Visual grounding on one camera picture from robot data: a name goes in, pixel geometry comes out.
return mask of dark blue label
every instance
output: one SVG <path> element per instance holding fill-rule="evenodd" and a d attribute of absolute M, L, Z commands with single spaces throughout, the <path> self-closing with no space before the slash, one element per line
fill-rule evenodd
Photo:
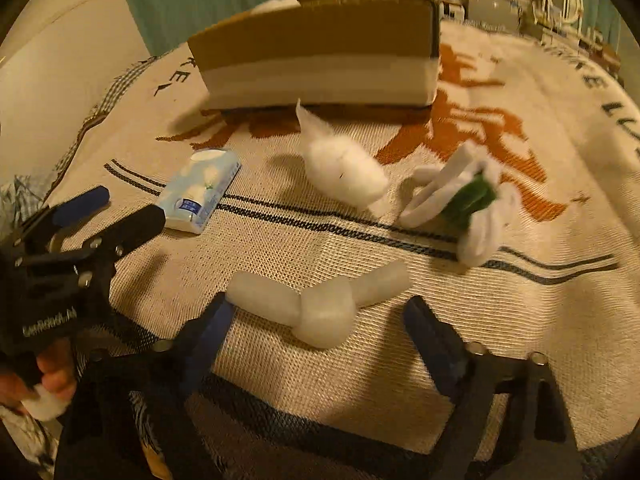
<path fill-rule="evenodd" d="M 202 206 L 193 200 L 188 200 L 187 198 L 182 199 L 182 203 L 178 209 L 186 209 L 187 211 L 191 211 L 194 214 L 198 214 Z"/>

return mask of beige knitted blanket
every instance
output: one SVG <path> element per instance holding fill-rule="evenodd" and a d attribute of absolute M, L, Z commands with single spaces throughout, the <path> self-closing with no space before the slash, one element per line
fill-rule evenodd
<path fill-rule="evenodd" d="M 407 262 L 414 288 L 360 311 L 339 348 L 309 349 L 286 327 L 236 314 L 212 375 L 188 402 L 233 478 L 420 476 L 415 465 L 452 406 L 404 332 L 401 309 L 414 294 L 465 340 L 505 356 L 549 356 L 587 478 L 638 420 L 638 110 L 599 67 L 555 47 L 444 23 L 441 59 L 431 123 L 336 123 L 390 177 L 392 210 L 379 220 L 310 186 L 293 117 L 225 124 L 207 107 L 187 46 L 156 61 L 88 133 L 49 199 L 110 190 L 111 205 L 68 240 L 73 247 L 153 203 L 194 148 L 225 146 L 241 159 L 203 234 L 165 231 L 118 264 L 111 302 L 135 323 L 129 350 L 171 338 L 236 270 L 300 290 Z M 504 164 L 523 198 L 504 247 L 475 269 L 455 260 L 446 225 L 394 224 L 412 169 L 446 160 L 468 138 Z M 479 460 L 499 428 L 504 403 L 495 405 Z"/>

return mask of cardboard box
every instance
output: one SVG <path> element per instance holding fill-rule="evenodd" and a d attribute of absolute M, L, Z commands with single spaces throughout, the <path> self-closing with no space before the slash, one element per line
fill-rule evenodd
<path fill-rule="evenodd" d="M 298 1 L 236 14 L 189 39 L 211 106 L 433 103 L 435 0 Z"/>

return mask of human hand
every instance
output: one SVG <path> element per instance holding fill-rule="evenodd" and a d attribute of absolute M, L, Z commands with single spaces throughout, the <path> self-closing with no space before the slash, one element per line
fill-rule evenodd
<path fill-rule="evenodd" d="M 57 398 L 69 402 L 76 392 L 74 360 L 68 338 L 57 339 L 40 355 L 36 362 L 43 373 L 42 386 Z M 24 381 L 12 372 L 0 373 L 0 404 L 20 413 L 26 410 L 24 399 L 33 399 L 37 394 L 27 388 Z"/>

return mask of star pattern on blanket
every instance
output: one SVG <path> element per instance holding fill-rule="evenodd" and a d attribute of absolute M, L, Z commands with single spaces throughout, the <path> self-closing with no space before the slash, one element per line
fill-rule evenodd
<path fill-rule="evenodd" d="M 497 79 L 481 80 L 466 76 L 465 73 L 476 71 L 474 61 L 473 56 L 456 53 L 450 45 L 442 43 L 440 45 L 440 81 L 462 88 L 504 86 L 504 82 Z M 500 61 L 500 59 L 491 58 L 494 64 Z M 339 119 L 341 114 L 341 108 L 334 105 L 320 106 L 312 111 L 325 120 Z M 389 111 L 385 113 L 386 116 L 381 116 L 380 122 L 385 122 L 383 118 L 388 119 Z M 206 130 L 222 124 L 209 139 L 191 143 L 194 150 L 201 150 L 222 148 L 243 124 L 248 124 L 249 132 L 254 139 L 287 136 L 300 131 L 293 107 L 230 112 L 205 109 L 201 110 L 200 114 L 206 118 L 202 124 L 171 137 L 156 137 L 156 139 L 166 141 L 193 139 Z M 452 102 L 447 91 L 440 88 L 430 114 L 428 110 L 402 110 L 400 117 L 398 122 L 401 123 L 401 127 L 398 133 L 376 153 L 375 157 L 381 164 L 400 162 L 420 146 L 427 148 L 445 162 L 456 151 L 459 144 L 467 139 L 473 139 L 477 144 L 485 145 L 494 158 L 513 170 L 505 171 L 502 174 L 502 180 L 513 182 L 518 187 L 522 204 L 534 220 L 539 222 L 553 220 L 566 209 L 566 204 L 552 202 L 534 192 L 526 180 L 519 175 L 528 177 L 534 183 L 546 182 L 545 170 L 531 149 L 527 150 L 526 156 L 522 156 L 512 152 L 503 142 L 504 135 L 511 135 L 521 141 L 527 140 L 522 130 L 522 120 L 509 111 L 494 107 L 463 107 Z M 386 122 L 394 123 L 395 121 L 386 120 Z M 461 125 L 463 123 L 475 123 L 478 128 L 466 128 Z"/>

